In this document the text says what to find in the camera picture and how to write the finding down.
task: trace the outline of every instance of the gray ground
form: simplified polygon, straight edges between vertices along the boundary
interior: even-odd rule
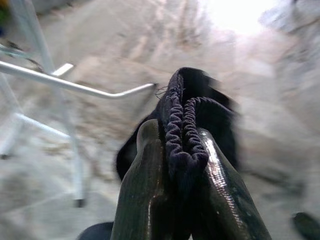
[[[39,21],[55,65],[76,64],[66,77],[74,83],[111,93],[145,83],[161,88],[184,66],[219,80],[238,103],[242,175],[266,226],[275,240],[300,240],[292,214],[320,218],[319,3],[205,2],[75,1]],[[13,23],[8,37],[32,51]],[[47,86],[8,78],[28,116],[64,130]],[[121,100],[66,93],[85,161],[87,205],[73,207],[69,143],[28,126],[13,155],[1,160],[1,240],[74,240],[114,218],[120,182],[113,159],[158,99],[149,90]],[[10,110],[0,99],[4,123]],[[1,141],[8,129],[1,128]]]

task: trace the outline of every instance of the blurry background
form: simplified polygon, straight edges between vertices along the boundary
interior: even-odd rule
[[[33,3],[56,67],[76,64],[68,81],[111,93],[145,83],[162,88],[180,67],[219,80],[237,102],[241,174],[273,239],[302,239],[292,228],[295,212],[320,219],[320,1]],[[5,29],[9,40],[31,49],[16,22],[9,19]],[[8,79],[28,116],[64,131],[46,85]],[[13,156],[0,161],[1,240],[74,240],[114,219],[115,154],[158,99],[151,90],[119,100],[65,92],[85,162],[87,205],[73,207],[69,142],[28,127]],[[8,114],[0,94],[2,124]],[[2,125],[0,142],[5,132]]]

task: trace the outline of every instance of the silver metal frame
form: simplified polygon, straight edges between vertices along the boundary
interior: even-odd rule
[[[33,47],[40,52],[41,63],[45,73],[40,73],[38,71],[30,70],[21,66],[10,64],[4,61],[0,61],[0,72],[2,72],[2,80],[0,80],[0,90],[4,94],[8,104],[13,112],[14,125],[13,131],[7,136],[6,141],[0,146],[1,155],[9,155],[19,133],[24,126],[24,123],[31,124],[33,126],[39,127],[49,133],[56,134],[63,138],[67,138],[71,142],[72,152],[73,152],[73,184],[75,187],[74,199],[76,200],[77,206],[81,207],[84,200],[84,188],[83,188],[83,162],[79,156],[78,149],[78,139],[76,138],[75,127],[71,123],[68,110],[66,108],[66,97],[60,88],[64,88],[71,91],[76,91],[91,96],[96,96],[104,99],[120,99],[127,97],[129,95],[141,92],[145,89],[154,88],[156,84],[149,83],[145,84],[124,92],[120,93],[108,93],[101,90],[96,90],[94,88],[86,87],[83,85],[68,82],[66,80],[60,79],[59,77],[65,74],[67,71],[73,68],[72,64],[66,63],[59,69],[55,69],[46,40],[42,33],[34,6],[31,0],[10,0],[10,8],[13,15],[15,16],[18,24],[23,30],[28,41],[33,45]],[[10,54],[10,49],[1,49],[0,52],[4,54]],[[18,57],[23,56],[23,53],[18,52],[16,54]],[[10,74],[14,76],[19,76],[34,80],[43,84],[51,85],[55,98],[59,105],[59,110],[62,116],[62,121],[67,130],[67,134],[60,132],[52,127],[49,127],[41,122],[38,122],[32,118],[24,115],[21,110],[19,103],[8,84],[5,74]]]

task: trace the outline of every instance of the concrete floor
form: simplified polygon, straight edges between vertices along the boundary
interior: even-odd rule
[[[306,210],[320,218],[319,18],[320,3],[312,0],[295,8],[289,0],[91,0],[39,21],[55,65],[76,64],[66,77],[74,83],[111,93],[145,83],[162,88],[184,66],[219,80],[238,103],[242,175],[272,238],[301,240],[292,214]],[[13,23],[8,37],[32,51]],[[28,116],[64,129],[48,87],[9,80]],[[149,90],[121,100],[66,93],[85,162],[87,205],[73,207],[69,143],[26,127],[1,161],[1,240],[74,240],[114,218],[120,182],[113,159],[158,99]],[[10,112],[0,98],[5,121]]]

